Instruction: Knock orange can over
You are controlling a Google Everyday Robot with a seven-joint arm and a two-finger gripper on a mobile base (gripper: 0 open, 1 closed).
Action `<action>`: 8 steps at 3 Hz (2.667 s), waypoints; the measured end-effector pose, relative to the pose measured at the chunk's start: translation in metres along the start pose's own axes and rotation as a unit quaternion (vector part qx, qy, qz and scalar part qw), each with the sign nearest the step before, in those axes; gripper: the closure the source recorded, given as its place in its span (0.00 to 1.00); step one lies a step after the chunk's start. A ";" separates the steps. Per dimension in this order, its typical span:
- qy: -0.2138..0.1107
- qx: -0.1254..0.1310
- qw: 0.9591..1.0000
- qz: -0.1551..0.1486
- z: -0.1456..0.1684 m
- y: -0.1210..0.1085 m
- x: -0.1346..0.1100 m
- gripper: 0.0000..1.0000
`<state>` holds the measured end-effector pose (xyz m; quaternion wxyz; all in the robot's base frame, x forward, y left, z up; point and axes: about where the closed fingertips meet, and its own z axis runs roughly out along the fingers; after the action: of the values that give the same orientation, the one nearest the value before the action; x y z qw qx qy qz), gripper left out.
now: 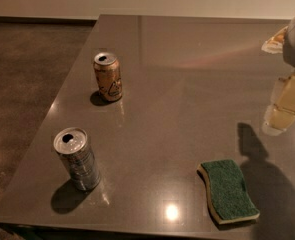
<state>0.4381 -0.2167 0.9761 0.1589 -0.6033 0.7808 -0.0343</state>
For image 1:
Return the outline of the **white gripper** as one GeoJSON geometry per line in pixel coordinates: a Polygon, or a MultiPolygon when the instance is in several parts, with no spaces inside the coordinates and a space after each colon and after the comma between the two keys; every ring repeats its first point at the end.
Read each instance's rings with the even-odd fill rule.
{"type": "MultiPolygon", "coordinates": [[[[283,52],[284,61],[295,67],[295,17],[264,42],[261,50],[270,54],[283,52]]],[[[295,122],[295,71],[287,78],[278,78],[270,98],[271,104],[264,115],[262,130],[270,136],[278,136],[295,122]]]]}

